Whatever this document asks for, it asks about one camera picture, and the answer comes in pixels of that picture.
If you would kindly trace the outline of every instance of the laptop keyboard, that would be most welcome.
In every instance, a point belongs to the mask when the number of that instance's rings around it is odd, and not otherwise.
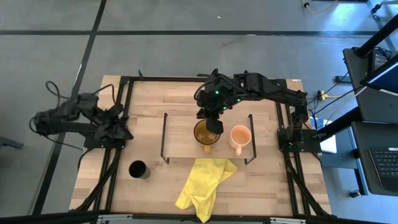
[[[376,170],[381,177],[398,178],[398,151],[371,150]]]

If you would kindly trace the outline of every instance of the black cord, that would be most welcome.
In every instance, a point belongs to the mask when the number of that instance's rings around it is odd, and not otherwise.
[[[31,118],[31,119],[29,120],[29,128],[30,128],[30,130],[33,131],[34,133],[41,135],[41,134],[38,133],[36,130],[34,130],[33,127],[32,127],[32,121],[33,121],[33,119],[35,119],[35,118],[37,118],[37,116],[34,116],[33,118]],[[81,150],[81,151],[83,150],[83,149],[81,149],[81,148],[79,148],[79,147],[77,147],[77,146],[73,146],[73,145],[71,145],[71,144],[67,144],[67,143],[63,143],[63,142],[58,142],[58,141],[56,141],[56,140],[50,139],[50,138],[47,137],[47,136],[44,136],[44,137],[45,137],[46,139],[52,141],[52,142],[55,142],[55,143],[58,143],[58,144],[63,144],[63,145],[65,145],[65,146],[69,146],[69,147],[72,147],[72,148],[75,148],[75,149],[79,149],[79,150]]]
[[[54,93],[54,92],[50,89],[49,84],[52,84],[52,85],[54,86],[55,91],[57,91],[56,93]],[[51,82],[51,81],[45,82],[45,87],[46,87],[46,89],[47,89],[51,94],[53,94],[53,95],[55,95],[55,96],[57,97],[57,106],[55,107],[55,109],[57,109],[57,108],[60,106],[61,98],[64,98],[65,96],[61,96],[61,94],[60,94],[60,89],[58,89],[58,86],[57,86],[54,82]]]
[[[312,119],[313,119],[313,122],[314,122],[314,125],[315,125],[315,130],[318,130],[318,123],[317,123],[317,119],[315,117],[315,114],[313,113],[312,110],[309,110],[309,112],[311,112]]]
[[[55,143],[58,143],[58,144],[62,144],[62,145],[64,145],[64,146],[69,146],[69,147],[72,147],[72,148],[75,148],[75,149],[79,149],[79,150],[83,150],[83,149],[81,149],[81,148],[79,148],[79,147],[77,147],[77,146],[73,146],[73,145],[71,145],[71,144],[67,144],[67,143],[64,143],[64,142],[58,142],[58,141],[56,141],[56,140],[53,140],[53,139],[50,139],[49,137],[47,137],[47,136],[44,136],[46,139],[48,139],[48,140],[50,140],[50,141],[52,141],[52,142],[55,142]]]
[[[52,84],[52,85],[55,87],[55,90],[57,91],[56,93],[54,93],[54,92],[50,89],[49,84]],[[60,94],[60,90],[58,89],[58,86],[57,86],[54,82],[52,82],[52,81],[47,81],[47,82],[45,82],[45,87],[46,87],[46,89],[47,89],[51,94],[55,95],[56,97],[69,100],[69,97],[62,96],[62,95]]]
[[[310,104],[311,104],[312,102],[314,102],[316,99],[317,99],[317,97],[308,98],[307,100],[311,100],[311,101],[309,101],[309,102],[307,103],[307,105],[310,105]]]
[[[306,123],[304,123],[304,126],[306,126],[309,130],[311,130],[311,128],[310,127],[308,127],[308,125],[306,124]]]
[[[200,86],[198,87],[198,89],[195,91],[195,93],[193,94],[193,99],[198,100],[197,95],[198,95],[199,91],[200,91],[204,86],[207,86],[207,85],[209,85],[209,84],[211,84],[211,83],[213,83],[213,82],[214,82],[214,81],[211,81],[211,82],[208,82],[208,83],[205,82],[204,84],[200,85]]]
[[[391,52],[390,50],[384,49],[384,48],[382,48],[382,47],[375,47],[374,49],[375,49],[375,50],[380,50],[380,51],[382,52],[382,54],[387,58],[387,60],[390,60],[390,59],[391,59],[392,52]]]
[[[79,158],[79,162],[77,163],[77,171],[79,171],[80,169],[80,163],[81,163],[81,159],[85,156],[85,154],[87,154],[87,152],[90,152],[90,150],[85,151]]]
[[[326,107],[330,106],[332,103],[334,103],[334,102],[340,100],[340,99],[341,99],[342,97],[344,97],[345,95],[347,95],[347,94],[349,94],[349,93],[351,93],[351,92],[353,92],[353,91],[355,91],[355,90],[358,90],[358,89],[360,89],[360,88],[362,88],[362,87],[363,87],[363,86],[360,86],[360,87],[358,87],[358,88],[355,88],[355,89],[353,89],[353,90],[350,90],[350,91],[344,93],[341,97],[336,98],[336,99],[333,100],[332,102],[328,103],[326,106],[324,106],[322,109],[320,109],[318,112],[316,112],[316,113],[314,113],[314,114],[317,114],[317,113],[323,111]]]
[[[113,103],[116,104],[116,100],[114,99],[114,86],[113,86],[113,84],[108,84],[108,85],[106,85],[106,86],[100,88],[99,90],[94,91],[94,92],[91,94],[91,96],[93,96],[93,95],[95,95],[95,94],[97,94],[97,93],[103,91],[104,89],[106,89],[106,88],[109,87],[109,86],[112,87],[112,100],[113,100]]]
[[[317,158],[319,160],[320,164],[322,165],[322,161],[319,158],[319,156],[315,152],[311,152],[311,153],[313,154],[313,156],[315,156],[315,158]]]
[[[322,95],[327,94],[332,88],[334,88],[335,86],[339,85],[341,83],[341,81],[348,75],[348,72],[343,76],[343,78],[340,79],[339,82],[336,82],[335,85],[333,85],[332,87],[330,87],[330,89],[328,89],[326,92],[324,92]]]

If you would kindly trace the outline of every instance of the wooden table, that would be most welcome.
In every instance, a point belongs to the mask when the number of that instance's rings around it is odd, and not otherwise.
[[[101,86],[112,83],[117,92],[119,80],[120,76],[106,75]],[[134,139],[126,143],[121,154],[112,212],[195,214],[193,207],[180,210],[174,205],[194,159],[170,158],[170,164],[167,165],[160,157],[160,145],[164,113],[182,119],[195,117],[198,106],[193,93],[200,84],[134,82],[128,121]],[[293,90],[303,90],[300,80],[287,80],[287,86]],[[98,106],[106,109],[112,105],[111,89],[101,91]],[[284,123],[288,124],[284,105],[282,112]],[[275,102],[243,101],[233,110],[226,111],[222,117],[243,117],[248,113],[253,115],[257,158],[248,165],[244,164],[243,159],[231,159],[238,171],[218,186],[213,215],[291,216],[285,165],[277,142],[279,124]],[[300,155],[307,188],[323,209],[330,213],[319,161],[310,153]],[[97,184],[103,156],[104,149],[94,149],[82,159],[70,208],[79,206]],[[147,180],[133,179],[129,175],[128,168],[135,160],[142,160],[150,167],[151,176]],[[303,213],[300,191],[297,186],[295,189],[298,208]],[[100,208],[104,208],[107,192],[106,185]]]

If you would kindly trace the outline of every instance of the gray floor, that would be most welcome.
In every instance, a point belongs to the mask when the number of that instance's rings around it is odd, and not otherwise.
[[[319,11],[329,3],[314,1],[311,7]],[[0,30],[90,30],[99,5],[99,1],[89,0],[3,0],[0,2]],[[385,23],[397,12],[397,6],[383,6],[377,15]],[[364,3],[338,2],[329,11],[312,15],[303,9],[300,0],[113,0],[106,5],[99,29],[372,31],[377,30],[377,25]],[[249,70],[269,78],[300,78],[305,90],[313,95],[317,90],[332,86],[334,76],[346,73],[342,50],[360,46],[368,38],[97,36],[80,90],[96,90],[103,75],[137,75],[138,69],[148,76],[194,76],[217,67],[227,75]],[[32,133],[27,123],[35,112],[56,104],[55,97],[45,90],[45,81],[54,81],[64,95],[70,93],[87,40],[87,36],[0,35],[0,102],[3,105],[0,136],[25,144],[22,150],[0,149],[0,217],[30,212],[52,143]],[[391,40],[397,48],[398,35],[393,35]],[[350,89],[350,85],[339,85],[330,95]],[[351,97],[330,106],[320,117],[328,118]],[[351,102],[334,118],[355,105]],[[67,134],[65,142],[81,146],[83,140]],[[80,155],[77,150],[63,147],[44,213],[68,210]],[[327,168],[324,173],[335,215],[398,222],[393,215],[398,199],[378,195],[349,198],[347,193],[357,187],[353,171]]]

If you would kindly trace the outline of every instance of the black metal frame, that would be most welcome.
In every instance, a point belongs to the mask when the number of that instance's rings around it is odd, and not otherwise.
[[[138,77],[121,77],[120,81],[120,86],[119,86],[119,91],[118,91],[118,102],[120,102],[120,99],[123,94],[123,86],[128,82],[129,88],[127,91],[127,96],[126,96],[126,102],[124,104],[124,111],[123,111],[123,116],[122,120],[127,122],[128,119],[128,110],[129,110],[129,104],[131,102],[131,95],[132,95],[132,86],[134,81],[162,81],[162,82],[203,82],[205,78],[202,77],[195,77],[195,78],[188,78],[188,77],[143,77],[141,74],[141,71],[139,72]],[[281,85],[286,85],[285,80],[278,80],[280,81]],[[279,127],[282,128],[284,127],[284,121],[283,121],[283,116],[282,116],[282,109],[280,107],[280,103],[276,103],[276,108],[277,108],[277,115],[278,115],[278,122],[279,122]],[[67,212],[67,213],[56,213],[56,214],[50,214],[50,215],[28,215],[24,217],[10,217],[10,218],[0,218],[0,223],[83,223],[83,222],[91,222],[94,223],[97,221],[100,215],[112,215],[112,214],[117,214],[111,212],[111,202],[113,198],[113,192],[114,192],[114,186],[116,183],[116,174],[118,170],[118,165],[119,165],[119,160],[121,156],[121,150],[122,149],[116,149],[115,156],[113,158],[113,161],[109,168],[105,170],[105,165],[109,162],[109,156],[110,156],[110,149],[106,149],[104,159],[103,159],[103,166],[101,167],[101,176],[99,178],[98,185],[93,189],[93,191],[90,193],[90,196],[83,202],[82,205],[80,205],[76,210]],[[355,220],[344,220],[344,219],[339,219],[336,218],[333,215],[327,214],[321,206],[315,201],[315,199],[312,197],[311,193],[308,191],[308,189],[305,187],[305,184],[303,182],[303,173],[302,173],[302,167],[301,163],[296,164],[296,167],[298,167],[298,173],[295,171],[291,161],[290,161],[290,156],[288,152],[282,152],[284,155],[284,161],[285,161],[285,168],[286,168],[286,174],[287,174],[287,180],[288,180],[288,186],[289,186],[289,193],[290,193],[290,199],[291,199],[291,204],[292,204],[292,211],[293,211],[293,216],[292,217],[256,217],[256,216],[224,216],[224,215],[213,215],[209,221],[243,221],[243,222],[266,222],[270,223],[271,220],[276,220],[278,218],[287,218],[287,219],[304,219],[308,221],[313,221],[319,220],[316,217],[312,216],[309,212],[309,205],[314,209],[316,215],[324,216],[325,218],[321,219],[323,222],[334,222],[334,223],[343,223],[343,222],[353,222],[356,223],[357,221]],[[99,207],[99,201],[101,200],[101,192],[102,188],[107,182],[107,180],[111,178],[111,181],[109,183],[109,189],[108,189],[108,194],[106,198],[106,205],[105,205],[105,210],[96,210],[96,208]],[[298,210],[298,205],[297,205],[297,199],[295,196],[295,187],[294,187],[294,182],[297,184],[299,187],[302,196],[303,196],[303,203],[307,204],[307,208],[305,208],[305,214],[301,215],[299,214]],[[95,201],[95,208],[93,211],[87,211],[91,205],[91,203]],[[166,219],[166,220],[191,220],[198,222],[198,218],[196,215],[164,215],[164,214],[128,214],[128,218],[133,218],[133,219],[156,219],[156,220],[161,220],[161,219]]]
[[[244,159],[244,164],[248,165],[251,161],[253,161],[255,158],[257,158],[257,150],[256,150],[256,138],[254,137],[254,125],[253,125],[253,115],[249,114],[248,116],[250,120],[250,130],[251,130],[251,143],[252,143],[252,148],[253,148],[253,158],[251,158],[249,161],[248,159]],[[164,113],[163,117],[163,131],[162,131],[162,144],[160,145],[160,156],[164,160],[166,164],[170,163],[170,158],[164,157],[164,141],[165,141],[165,136],[166,136],[166,124],[167,124],[167,113]]]
[[[292,116],[290,114],[290,108],[287,105],[286,105],[286,114],[287,114],[287,121],[289,122],[289,124],[293,124]],[[305,185],[305,180],[304,180],[304,175],[303,175],[303,167],[302,167],[302,164],[301,164],[300,153],[299,152],[294,152],[293,154],[294,154],[294,162],[296,164],[298,177],[303,182],[303,184]],[[301,193],[301,198],[302,198],[302,201],[303,201],[304,214],[310,215],[311,214],[310,206],[308,204],[307,199],[304,197],[303,193]]]

